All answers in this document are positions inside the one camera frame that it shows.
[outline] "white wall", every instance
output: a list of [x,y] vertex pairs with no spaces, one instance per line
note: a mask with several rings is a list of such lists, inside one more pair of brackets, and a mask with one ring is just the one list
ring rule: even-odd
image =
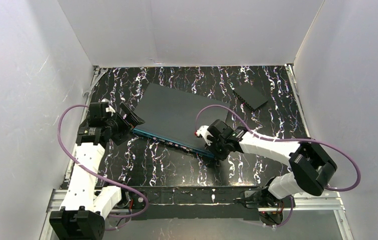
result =
[[[326,0],[294,67],[311,135],[341,146],[362,171],[359,187],[342,193],[354,238],[378,239],[378,1]],[[353,167],[332,156],[331,184],[352,184]]]
[[103,67],[292,63],[322,2],[59,0]]
[[[84,103],[92,75],[56,0],[0,1],[0,239],[38,239],[68,163],[57,118]],[[69,148],[81,114],[64,122]]]

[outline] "small black box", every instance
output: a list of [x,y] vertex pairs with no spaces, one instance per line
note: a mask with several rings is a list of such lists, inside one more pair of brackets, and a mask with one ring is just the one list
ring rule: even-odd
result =
[[233,90],[234,95],[240,99],[251,110],[257,110],[260,106],[265,104],[268,100],[253,87],[249,82]]

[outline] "table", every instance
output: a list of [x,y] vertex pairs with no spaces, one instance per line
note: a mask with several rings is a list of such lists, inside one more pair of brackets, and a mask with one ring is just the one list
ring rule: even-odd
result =
[[260,221],[237,218],[150,219],[133,221],[104,240],[342,240],[333,211],[294,211],[291,220],[273,231]]
[[[245,82],[268,98],[268,103],[254,112],[232,94],[235,87]],[[284,66],[111,68],[95,86],[91,102],[106,98],[115,109],[124,102],[134,110],[149,83],[230,103],[230,108],[261,134],[279,138],[306,137]],[[226,122],[234,128],[240,125],[233,117],[228,117]],[[271,177],[285,174],[287,166],[262,156],[241,153],[232,153],[225,161],[210,161],[131,135],[127,144],[109,145],[99,172],[135,187],[262,186]]]

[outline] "black marble surface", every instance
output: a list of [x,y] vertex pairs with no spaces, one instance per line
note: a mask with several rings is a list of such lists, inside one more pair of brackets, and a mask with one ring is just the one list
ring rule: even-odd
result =
[[[268,98],[268,103],[255,112],[232,94],[244,82]],[[94,88],[92,102],[107,98],[115,109],[124,102],[134,110],[149,83],[228,102],[261,134],[306,137],[284,66],[111,68]],[[234,117],[226,122],[234,128],[240,125]],[[99,173],[108,178],[147,187],[262,186],[271,177],[286,172],[286,166],[262,156],[232,153],[225,161],[213,162],[136,135],[126,144],[110,144],[99,167]]]

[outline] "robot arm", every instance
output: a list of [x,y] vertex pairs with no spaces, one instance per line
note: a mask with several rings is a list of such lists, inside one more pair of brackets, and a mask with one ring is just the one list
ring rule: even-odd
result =
[[[123,103],[120,108],[124,116],[117,114],[105,99],[91,103],[87,118],[79,127],[75,157],[95,173],[107,143],[112,140],[121,144],[135,126],[144,123]],[[95,199],[96,181],[95,176],[74,166],[60,210],[53,211],[49,219],[59,239],[102,239],[105,219],[121,201],[122,193],[120,187],[106,186]]]
[[284,197],[296,193],[321,195],[337,169],[335,162],[318,144],[266,141],[244,127],[233,130],[221,120],[210,126],[201,126],[196,136],[204,138],[206,148],[220,160],[226,159],[230,152],[240,152],[261,155],[292,168],[292,172],[271,179],[256,194],[243,198],[245,203],[260,203],[262,207],[273,206]]

